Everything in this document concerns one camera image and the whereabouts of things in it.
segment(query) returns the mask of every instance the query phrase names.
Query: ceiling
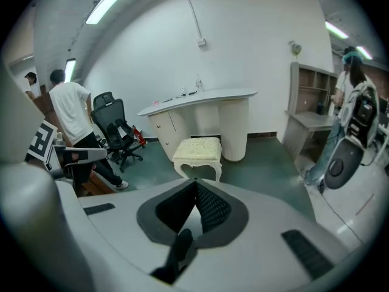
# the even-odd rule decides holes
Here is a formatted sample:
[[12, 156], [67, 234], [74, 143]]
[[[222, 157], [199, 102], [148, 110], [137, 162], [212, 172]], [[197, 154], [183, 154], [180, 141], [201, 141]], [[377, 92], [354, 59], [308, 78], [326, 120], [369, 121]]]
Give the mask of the ceiling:
[[[34, 27], [34, 55], [40, 82], [50, 86], [49, 75], [76, 58], [73, 79], [82, 82], [81, 73], [88, 55], [103, 32], [124, 9], [141, 0], [118, 0], [97, 25], [85, 24], [99, 0], [38, 0]], [[386, 68], [384, 47], [368, 18], [354, 0], [319, 0], [326, 20], [344, 30], [349, 38], [331, 35], [332, 49], [341, 53], [347, 46], [363, 45], [374, 57], [371, 62]]]

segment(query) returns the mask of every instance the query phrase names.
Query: black pants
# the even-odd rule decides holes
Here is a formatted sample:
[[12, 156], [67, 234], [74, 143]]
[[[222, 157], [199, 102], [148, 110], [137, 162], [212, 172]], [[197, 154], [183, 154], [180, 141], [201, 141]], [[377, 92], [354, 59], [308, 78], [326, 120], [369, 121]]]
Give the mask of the black pants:
[[[85, 136], [82, 140], [74, 144], [74, 147], [78, 148], [101, 148], [98, 145], [95, 134], [92, 132], [91, 134]], [[107, 159], [102, 159], [99, 161], [95, 161], [96, 165], [95, 171], [104, 177], [107, 181], [109, 181], [112, 185], [120, 185], [122, 183], [122, 179], [114, 174], [113, 169], [109, 165]]]

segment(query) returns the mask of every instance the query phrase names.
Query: wall outlet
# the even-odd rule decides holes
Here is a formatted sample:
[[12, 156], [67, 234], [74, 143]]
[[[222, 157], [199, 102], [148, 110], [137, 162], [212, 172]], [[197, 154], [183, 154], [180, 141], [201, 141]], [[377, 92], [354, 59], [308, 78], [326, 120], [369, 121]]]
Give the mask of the wall outlet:
[[205, 46], [205, 39], [204, 39], [204, 38], [198, 38], [198, 39], [197, 39], [197, 45], [198, 45], [199, 47]]

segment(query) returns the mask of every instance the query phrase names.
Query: baseboard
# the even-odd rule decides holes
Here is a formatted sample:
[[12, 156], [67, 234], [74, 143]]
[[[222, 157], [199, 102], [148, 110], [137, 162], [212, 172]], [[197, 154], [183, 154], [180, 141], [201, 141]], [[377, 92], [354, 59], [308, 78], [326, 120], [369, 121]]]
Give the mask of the baseboard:
[[[191, 138], [197, 138], [197, 137], [217, 137], [218, 139], [221, 139], [220, 135], [192, 135]], [[260, 133], [249, 133], [247, 135], [247, 138], [249, 139], [264, 139], [268, 137], [277, 137], [277, 132], [260, 132]], [[148, 142], [157, 142], [158, 137], [145, 137], [144, 138]]]

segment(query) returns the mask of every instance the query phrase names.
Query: jeans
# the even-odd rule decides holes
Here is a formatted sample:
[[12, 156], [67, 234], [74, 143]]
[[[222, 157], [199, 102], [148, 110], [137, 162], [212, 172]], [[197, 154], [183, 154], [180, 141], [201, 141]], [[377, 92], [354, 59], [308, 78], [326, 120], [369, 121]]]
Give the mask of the jeans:
[[345, 137], [345, 130], [340, 125], [338, 117], [336, 117], [322, 154], [320, 155], [316, 165], [305, 174], [305, 181], [309, 185], [316, 184], [316, 182], [324, 175], [329, 159], [331, 158], [338, 141], [343, 137]]
[[[98, 145], [95, 134], [92, 132], [91, 134], [85, 136], [82, 140], [74, 144], [74, 147], [78, 148], [101, 148]], [[120, 185], [122, 183], [122, 179], [114, 174], [113, 169], [109, 165], [107, 159], [102, 159], [99, 161], [95, 161], [96, 165], [95, 171], [104, 177], [107, 181], [109, 181], [112, 185]]]

